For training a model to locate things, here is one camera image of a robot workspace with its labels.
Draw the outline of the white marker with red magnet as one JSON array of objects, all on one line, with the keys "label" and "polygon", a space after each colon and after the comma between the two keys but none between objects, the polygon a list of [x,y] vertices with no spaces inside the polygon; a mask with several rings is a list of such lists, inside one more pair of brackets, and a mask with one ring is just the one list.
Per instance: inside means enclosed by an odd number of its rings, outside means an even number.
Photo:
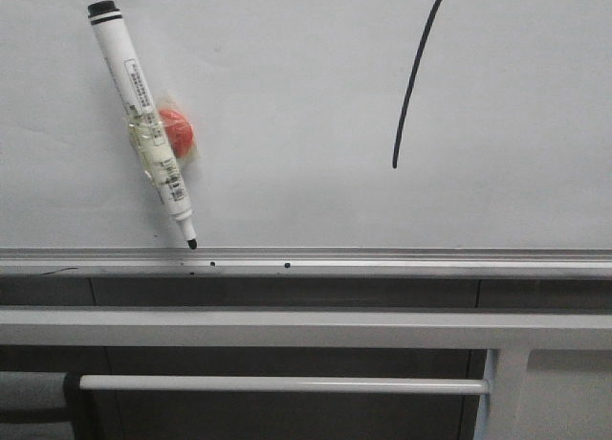
[{"label": "white marker with red magnet", "polygon": [[164,130],[121,10],[114,1],[103,0],[89,5],[87,11],[102,56],[119,92],[128,134],[145,175],[157,190],[166,213],[178,225],[183,239],[195,250],[198,244],[192,205],[181,167]]}]

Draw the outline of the white round metal rod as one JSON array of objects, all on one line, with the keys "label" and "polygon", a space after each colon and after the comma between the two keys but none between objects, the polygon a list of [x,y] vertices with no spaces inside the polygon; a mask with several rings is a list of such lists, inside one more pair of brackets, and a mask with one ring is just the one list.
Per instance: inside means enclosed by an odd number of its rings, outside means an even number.
[{"label": "white round metal rod", "polygon": [[79,387],[88,390],[136,391],[262,391],[486,395],[485,380],[410,378],[222,377],[85,375]]}]

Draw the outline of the white metal stand crossbeam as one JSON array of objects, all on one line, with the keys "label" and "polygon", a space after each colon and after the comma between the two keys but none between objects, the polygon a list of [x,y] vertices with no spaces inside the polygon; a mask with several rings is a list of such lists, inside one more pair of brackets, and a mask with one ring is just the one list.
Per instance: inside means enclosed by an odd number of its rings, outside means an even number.
[{"label": "white metal stand crossbeam", "polygon": [[29,346],[484,349],[478,383],[412,382],[411,390],[481,393],[476,437],[509,439],[530,354],[609,350],[605,314],[263,311],[5,307],[1,342]]}]

